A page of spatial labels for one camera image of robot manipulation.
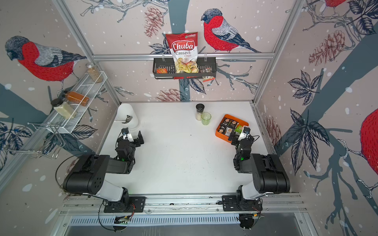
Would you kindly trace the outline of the orange storage box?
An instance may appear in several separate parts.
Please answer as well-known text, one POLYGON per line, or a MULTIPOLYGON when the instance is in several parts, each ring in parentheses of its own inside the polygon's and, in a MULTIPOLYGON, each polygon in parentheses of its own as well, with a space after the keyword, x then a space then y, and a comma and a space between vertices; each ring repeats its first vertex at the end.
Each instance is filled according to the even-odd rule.
POLYGON ((218 124, 215 136, 231 144, 231 133, 235 131, 238 125, 249 126, 249 123, 226 114, 218 124))

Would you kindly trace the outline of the green cookie packet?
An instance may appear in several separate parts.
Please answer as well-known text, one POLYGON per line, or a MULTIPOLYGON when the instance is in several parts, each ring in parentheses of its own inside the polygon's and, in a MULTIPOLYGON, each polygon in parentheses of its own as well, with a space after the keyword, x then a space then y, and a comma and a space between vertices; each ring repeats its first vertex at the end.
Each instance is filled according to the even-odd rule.
POLYGON ((243 126, 242 125, 238 125, 237 128, 235 129, 235 132, 238 133, 238 134, 241 134, 243 131, 243 126))

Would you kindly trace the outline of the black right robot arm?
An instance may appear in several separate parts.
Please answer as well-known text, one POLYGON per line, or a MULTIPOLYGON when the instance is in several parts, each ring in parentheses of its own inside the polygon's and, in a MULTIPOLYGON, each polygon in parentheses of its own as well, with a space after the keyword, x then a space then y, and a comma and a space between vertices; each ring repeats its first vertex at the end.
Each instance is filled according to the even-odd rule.
POLYGON ((232 131, 228 140, 235 146, 234 169, 239 174, 251 174, 252 182, 236 190, 235 205, 241 211, 262 210, 262 197, 290 192, 290 181, 276 154, 252 153, 252 144, 259 138, 250 129, 237 135, 232 131))

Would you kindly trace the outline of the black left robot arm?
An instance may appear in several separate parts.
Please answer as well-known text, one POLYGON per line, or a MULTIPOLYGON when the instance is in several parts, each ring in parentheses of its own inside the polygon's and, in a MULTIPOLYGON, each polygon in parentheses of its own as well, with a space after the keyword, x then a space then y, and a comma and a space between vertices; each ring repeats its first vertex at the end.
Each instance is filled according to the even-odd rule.
POLYGON ((117 155, 82 155, 63 182, 63 190, 78 195, 88 195, 104 201, 105 213, 141 213, 146 197, 131 197, 125 187, 112 184, 106 174, 130 174, 137 147, 144 144, 141 132, 134 138, 128 128, 123 128, 116 141, 117 155))

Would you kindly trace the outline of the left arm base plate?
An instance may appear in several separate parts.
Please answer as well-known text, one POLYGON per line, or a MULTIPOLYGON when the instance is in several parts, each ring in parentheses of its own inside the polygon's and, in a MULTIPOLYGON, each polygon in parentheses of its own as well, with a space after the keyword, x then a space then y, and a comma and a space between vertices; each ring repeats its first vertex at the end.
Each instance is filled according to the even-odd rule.
POLYGON ((127 201, 107 202, 104 207, 104 213, 141 213, 144 210, 145 196, 129 197, 127 201))

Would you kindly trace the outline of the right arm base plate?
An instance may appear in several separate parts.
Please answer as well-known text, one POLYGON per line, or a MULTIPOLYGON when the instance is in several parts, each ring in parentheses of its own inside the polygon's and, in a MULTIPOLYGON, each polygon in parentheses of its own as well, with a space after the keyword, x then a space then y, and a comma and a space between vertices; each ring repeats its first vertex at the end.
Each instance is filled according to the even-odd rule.
POLYGON ((222 205, 223 211, 262 211, 262 201, 261 200, 245 200, 241 198, 240 200, 236 195, 222 195, 221 200, 218 202, 222 205))

